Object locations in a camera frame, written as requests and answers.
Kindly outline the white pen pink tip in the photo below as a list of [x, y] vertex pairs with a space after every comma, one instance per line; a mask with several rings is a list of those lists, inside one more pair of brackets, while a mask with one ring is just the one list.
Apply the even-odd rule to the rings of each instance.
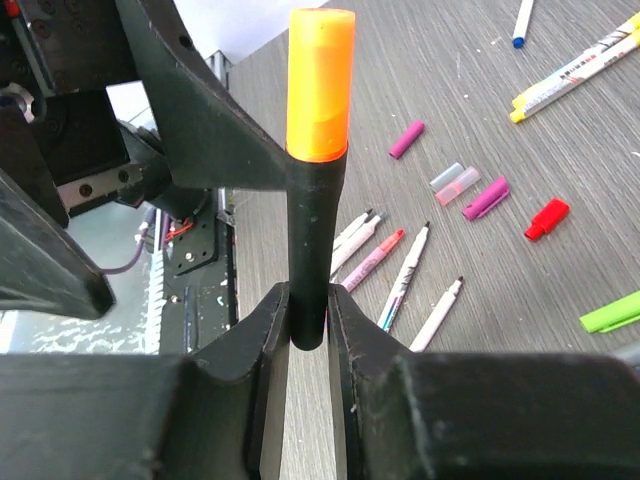
[[341, 282], [341, 285], [352, 292], [395, 248], [404, 237], [404, 230], [398, 229], [361, 261], [361, 263]]

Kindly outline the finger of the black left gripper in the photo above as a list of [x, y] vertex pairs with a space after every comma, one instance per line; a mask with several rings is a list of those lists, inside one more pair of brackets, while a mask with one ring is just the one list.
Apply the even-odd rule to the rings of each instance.
[[114, 304], [97, 265], [2, 173], [1, 309], [97, 320]]

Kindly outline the blue capped marker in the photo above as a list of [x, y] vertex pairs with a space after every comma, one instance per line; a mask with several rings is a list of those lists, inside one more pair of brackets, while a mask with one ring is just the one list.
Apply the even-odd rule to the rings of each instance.
[[525, 44], [533, 7], [534, 0], [522, 0], [520, 3], [512, 33], [512, 45], [515, 49], [520, 49]]

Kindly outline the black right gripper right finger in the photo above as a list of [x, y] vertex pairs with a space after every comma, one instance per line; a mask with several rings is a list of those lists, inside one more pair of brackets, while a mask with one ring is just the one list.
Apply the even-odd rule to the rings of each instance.
[[414, 353], [328, 299], [341, 479], [635, 479], [639, 378], [604, 355]]

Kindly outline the white pen red tip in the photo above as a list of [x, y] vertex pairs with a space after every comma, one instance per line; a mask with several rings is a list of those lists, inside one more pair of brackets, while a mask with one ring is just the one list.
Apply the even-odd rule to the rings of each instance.
[[346, 241], [333, 253], [330, 274], [334, 275], [342, 265], [356, 253], [375, 233], [384, 213], [375, 214], [367, 219]]

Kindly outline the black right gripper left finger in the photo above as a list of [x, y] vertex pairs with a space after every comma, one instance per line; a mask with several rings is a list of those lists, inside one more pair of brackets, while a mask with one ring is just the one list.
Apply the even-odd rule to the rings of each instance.
[[289, 289], [192, 355], [1, 359], [5, 479], [275, 479]]

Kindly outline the red capped marker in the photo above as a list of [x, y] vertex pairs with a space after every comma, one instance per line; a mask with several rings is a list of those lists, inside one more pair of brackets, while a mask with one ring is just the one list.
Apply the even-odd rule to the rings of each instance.
[[410, 344], [410, 351], [422, 352], [427, 348], [438, 328], [456, 302], [463, 283], [464, 277], [460, 276], [443, 293], [424, 325]]

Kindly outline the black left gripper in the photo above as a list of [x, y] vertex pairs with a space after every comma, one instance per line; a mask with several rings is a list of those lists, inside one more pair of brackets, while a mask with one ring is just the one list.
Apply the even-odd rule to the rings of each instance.
[[[107, 95], [137, 73], [164, 152], [123, 130]], [[12, 112], [2, 170], [62, 227], [110, 200], [183, 220], [208, 202], [186, 188], [286, 186], [283, 148], [223, 87], [171, 1], [3, 2], [1, 108]]]

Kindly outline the yellow capped pen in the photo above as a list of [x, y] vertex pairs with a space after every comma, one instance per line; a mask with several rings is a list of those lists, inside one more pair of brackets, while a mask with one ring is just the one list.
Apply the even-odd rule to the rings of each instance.
[[519, 123], [528, 117], [535, 115], [537, 112], [546, 108], [548, 105], [589, 80], [600, 71], [606, 69], [631, 51], [635, 50], [638, 45], [639, 30], [636, 29], [625, 39], [604, 51], [594, 60], [591, 60], [585, 65], [579, 67], [564, 79], [560, 79], [551, 86], [545, 87], [544, 89], [536, 92], [535, 95], [527, 100], [523, 106], [516, 108], [510, 113], [510, 120], [513, 123]]
[[570, 73], [576, 71], [586, 63], [594, 60], [598, 55], [611, 48], [613, 45], [625, 39], [639, 28], [640, 13], [637, 12], [626, 22], [618, 26], [614, 31], [598, 40], [594, 45], [584, 50], [578, 57], [559, 68], [545, 79], [530, 86], [512, 100], [512, 106], [517, 109], [526, 104], [530, 97], [541, 91], [544, 87], [550, 87], [554, 82], [564, 79]]

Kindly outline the pink capped pen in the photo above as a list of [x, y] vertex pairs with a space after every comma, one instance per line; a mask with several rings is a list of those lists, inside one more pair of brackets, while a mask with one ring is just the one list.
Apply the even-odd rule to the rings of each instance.
[[383, 310], [377, 320], [377, 326], [385, 332], [391, 329], [393, 321], [398, 314], [398, 311], [402, 305], [404, 296], [406, 295], [408, 288], [411, 284], [415, 270], [419, 264], [422, 252], [427, 243], [430, 221], [427, 221], [421, 228], [420, 232], [416, 235], [411, 248], [406, 255], [403, 264], [399, 270], [399, 273], [394, 281], [394, 284], [390, 290], [388, 298], [385, 302]]

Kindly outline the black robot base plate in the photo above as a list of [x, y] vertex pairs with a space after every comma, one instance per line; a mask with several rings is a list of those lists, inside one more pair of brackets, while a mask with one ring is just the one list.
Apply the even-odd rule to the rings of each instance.
[[194, 353], [239, 320], [230, 191], [211, 192], [169, 238], [159, 352]]

